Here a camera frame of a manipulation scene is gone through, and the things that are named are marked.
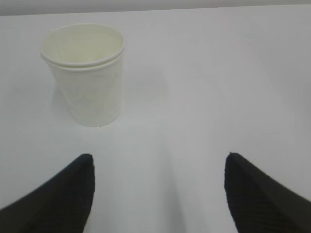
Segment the white table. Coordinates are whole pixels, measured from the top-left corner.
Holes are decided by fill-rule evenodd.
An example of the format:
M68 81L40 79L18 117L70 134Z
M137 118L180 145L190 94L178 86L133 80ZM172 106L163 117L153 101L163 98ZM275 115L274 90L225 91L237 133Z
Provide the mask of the white table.
M82 22L124 33L124 107L87 128L39 45ZM311 200L311 5L0 17L0 206L94 155L88 233L236 233L225 158Z

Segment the stacked cup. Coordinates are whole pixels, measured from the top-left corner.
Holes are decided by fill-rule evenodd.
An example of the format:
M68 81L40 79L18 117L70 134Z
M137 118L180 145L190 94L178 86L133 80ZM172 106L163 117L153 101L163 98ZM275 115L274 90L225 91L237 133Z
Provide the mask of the stacked cup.
M102 24L74 24L50 32L41 46L72 116L99 127L121 111L124 38Z

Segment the cup rim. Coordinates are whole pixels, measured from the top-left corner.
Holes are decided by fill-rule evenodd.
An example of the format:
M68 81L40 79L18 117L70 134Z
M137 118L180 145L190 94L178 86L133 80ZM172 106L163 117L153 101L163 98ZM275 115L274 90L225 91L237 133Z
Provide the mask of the cup rim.
M107 63L107 62L110 62L112 60L114 60L115 58L117 58L118 56L120 56L123 51L124 51L124 36L122 33L120 33L118 30L116 30L115 28L111 27L111 26L108 26L108 25L105 25L105 24L101 24L101 23L75 23L75 24L69 24L69 25L65 25L65 26L62 26L62 27L58 27L52 31L49 31L48 34L46 34L46 36L44 37L43 41L47 38L47 36L53 32L56 32L58 30L61 30L61 29L64 29L64 28L67 28L67 27L72 27L72 26L78 26L78 25L97 25L97 26L103 26L103 27L106 27L106 28L110 28L112 30L114 30L116 33L118 33L122 39L123 39L123 43L122 43L122 46L121 48L114 54L112 54L111 56L109 57L105 57L101 60L97 60L95 62L85 62L85 63L73 63L73 62L59 62L59 61L56 61L54 59L51 59L49 56L45 55L44 52L42 51L42 44L41 44L41 47L40 47L40 54L42 56L42 58L46 61L48 61L50 64L55 64L57 66L61 66L61 67L90 67L90 66L95 66L95 65L98 65L98 64L103 64L103 63Z
M94 71L94 70L98 70L98 69L102 69L102 68L108 67L108 66L116 63L122 57L123 57L123 52L118 57L116 57L113 60L108 61L106 63L96 64L96 65L93 65L93 66L85 66L85 67L65 67L65 66L60 66L58 64L54 64L54 63L51 63L51 62L45 60L44 57L42 57L42 58L43 58L43 60L45 60L48 63L48 65L56 67L58 69L62 69L62 70L69 71L69 72L87 72L87 71Z

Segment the white paper cup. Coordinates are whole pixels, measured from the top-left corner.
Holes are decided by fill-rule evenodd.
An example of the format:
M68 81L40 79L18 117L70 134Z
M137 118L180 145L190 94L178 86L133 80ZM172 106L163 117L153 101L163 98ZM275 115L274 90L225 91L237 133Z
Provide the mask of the white paper cup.
M49 65L73 117L99 127L121 111L122 35L101 24L75 24L46 36L41 57Z

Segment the background wall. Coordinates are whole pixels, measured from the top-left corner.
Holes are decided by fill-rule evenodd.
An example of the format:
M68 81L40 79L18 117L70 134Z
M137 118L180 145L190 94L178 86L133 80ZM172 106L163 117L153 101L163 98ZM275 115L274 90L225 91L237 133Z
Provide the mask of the background wall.
M311 0L0 0L0 16L311 3Z

